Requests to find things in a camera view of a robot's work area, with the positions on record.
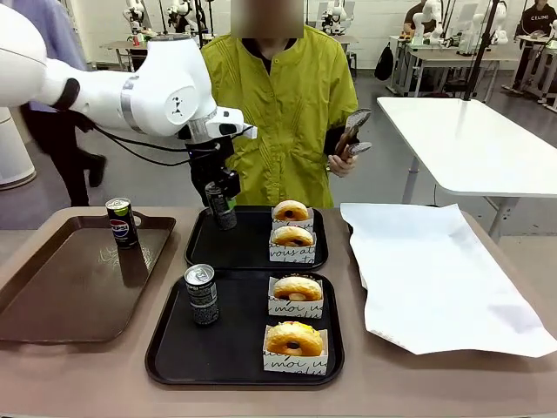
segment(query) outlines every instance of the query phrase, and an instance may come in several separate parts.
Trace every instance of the black can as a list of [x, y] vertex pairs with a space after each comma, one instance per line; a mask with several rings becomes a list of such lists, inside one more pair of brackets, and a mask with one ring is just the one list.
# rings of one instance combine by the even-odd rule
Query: black can
[[236, 218], [236, 200], [228, 199], [222, 189], [212, 181], [205, 187], [212, 216], [223, 231], [232, 229], [238, 223]]
[[199, 325], [212, 324], [218, 319], [215, 271], [206, 264], [197, 264], [185, 271], [184, 280], [190, 295], [194, 322]]
[[115, 198], [106, 202], [108, 219], [118, 248], [132, 248], [139, 242], [138, 229], [133, 219], [131, 202], [125, 198]]

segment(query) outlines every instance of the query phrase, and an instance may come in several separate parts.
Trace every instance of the gray floor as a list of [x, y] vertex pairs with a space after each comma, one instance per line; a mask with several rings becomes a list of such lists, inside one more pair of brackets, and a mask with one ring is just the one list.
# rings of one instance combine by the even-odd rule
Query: gray floor
[[[501, 79], [498, 85], [507, 81]], [[359, 165], [351, 177], [337, 179], [332, 176], [335, 202], [337, 205], [341, 202], [399, 203], [412, 155], [377, 106], [376, 98], [390, 93], [375, 79], [361, 76], [356, 80], [356, 88], [360, 106], [373, 109], [372, 119], [359, 134], [361, 139], [373, 142], [373, 149], [360, 157]], [[495, 110], [549, 144], [556, 145], [557, 115], [534, 101], [510, 98], [498, 90], [499, 88], [490, 102]], [[126, 136], [134, 138], [129, 132]], [[200, 206], [200, 199], [191, 185], [186, 166], [166, 168], [146, 163], [97, 133], [79, 132], [78, 137], [85, 149], [102, 153], [109, 159], [103, 185], [90, 190], [92, 205], [101, 206], [109, 198], [126, 196], [134, 206]], [[158, 143], [172, 146], [172, 143], [176, 144], [176, 139], [159, 138]], [[29, 144], [29, 151], [38, 171], [37, 179], [18, 189], [0, 192], [0, 230], [38, 228], [52, 213], [70, 204], [64, 184], [49, 158], [41, 154], [33, 144]], [[145, 155], [169, 162], [183, 157], [160, 152], [148, 152]], [[416, 185], [413, 203], [432, 204], [434, 186], [432, 176], [423, 171]], [[491, 206], [481, 198], [454, 197], [438, 189], [436, 201], [440, 206], [459, 203], [461, 208], [474, 215], [484, 226], [494, 216]], [[504, 234], [557, 233], [555, 213], [557, 201], [523, 199], [514, 216], [505, 225]]]

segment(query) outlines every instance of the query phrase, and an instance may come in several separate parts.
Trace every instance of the donut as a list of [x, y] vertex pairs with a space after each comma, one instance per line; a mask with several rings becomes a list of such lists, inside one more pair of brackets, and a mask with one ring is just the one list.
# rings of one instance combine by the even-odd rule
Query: donut
[[321, 334], [300, 322], [283, 322], [267, 331], [265, 349], [271, 353], [314, 357], [323, 351]]
[[312, 246], [313, 235], [299, 226], [281, 226], [272, 232], [271, 242], [278, 246]]
[[307, 207], [296, 200], [280, 202], [272, 210], [272, 216], [276, 220], [308, 220], [310, 218]]
[[275, 283], [273, 289], [274, 297], [277, 299], [296, 301], [321, 300], [321, 286], [315, 280], [305, 277], [284, 277]]

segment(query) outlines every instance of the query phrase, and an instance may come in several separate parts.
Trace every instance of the yellow-green shirt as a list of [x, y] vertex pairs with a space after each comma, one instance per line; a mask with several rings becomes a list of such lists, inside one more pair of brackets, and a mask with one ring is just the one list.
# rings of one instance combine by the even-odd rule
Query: yellow-green shirt
[[217, 104], [240, 109], [258, 127], [257, 139], [234, 139], [227, 161], [240, 176], [237, 202], [274, 206], [294, 199], [331, 207], [325, 134], [358, 107], [340, 44], [306, 26], [303, 38], [272, 59], [271, 73], [230, 35], [202, 52]]

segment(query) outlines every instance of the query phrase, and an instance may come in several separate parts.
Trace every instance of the donut box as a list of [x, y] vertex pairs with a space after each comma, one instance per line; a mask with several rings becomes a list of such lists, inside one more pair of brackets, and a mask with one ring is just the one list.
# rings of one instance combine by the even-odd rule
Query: donut box
[[[269, 293], [267, 310], [270, 315], [276, 316], [293, 316], [297, 318], [318, 318], [321, 319], [323, 314], [323, 300], [315, 301], [296, 301], [296, 300], [282, 300], [274, 297], [274, 287], [279, 279], [271, 277], [269, 279]], [[321, 287], [321, 294], [323, 291], [323, 283], [321, 280], [316, 280]]]
[[313, 233], [313, 209], [311, 207], [307, 208], [307, 214], [310, 216], [308, 220], [278, 220], [273, 218], [272, 214], [274, 212], [274, 207], [271, 211], [271, 218], [272, 218], [272, 230], [274, 231], [281, 226], [299, 226], [300, 228], [304, 228], [307, 232]]
[[318, 374], [324, 376], [327, 372], [329, 361], [329, 347], [327, 330], [319, 330], [323, 339], [323, 352], [315, 357], [304, 357], [300, 355], [286, 355], [271, 353], [265, 350], [267, 332], [269, 326], [265, 328], [265, 338], [263, 339], [263, 369], [267, 372], [298, 373], [298, 374]]
[[271, 235], [269, 236], [269, 261], [277, 261], [283, 263], [315, 263], [315, 247], [317, 245], [317, 236], [312, 233], [312, 246], [279, 246], [273, 244]]

